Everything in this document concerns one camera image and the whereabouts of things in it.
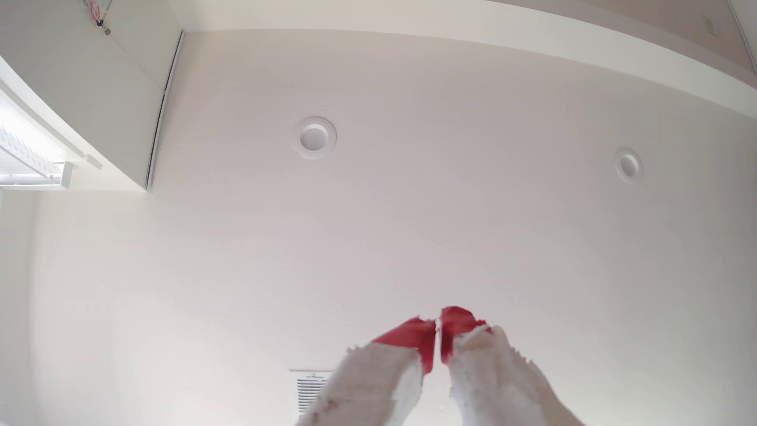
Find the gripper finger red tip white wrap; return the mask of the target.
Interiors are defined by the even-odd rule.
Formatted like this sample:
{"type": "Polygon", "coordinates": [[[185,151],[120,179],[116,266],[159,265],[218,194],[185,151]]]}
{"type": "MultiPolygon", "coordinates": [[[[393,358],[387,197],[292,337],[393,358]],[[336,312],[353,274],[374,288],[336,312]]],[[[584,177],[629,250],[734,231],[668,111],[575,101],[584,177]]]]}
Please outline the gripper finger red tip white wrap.
{"type": "Polygon", "coordinates": [[[440,358],[464,425],[582,425],[498,325],[459,306],[440,314],[440,358]]]}
{"type": "Polygon", "coordinates": [[[411,318],[351,349],[297,425],[403,425],[431,372],[433,319],[411,318]]]}

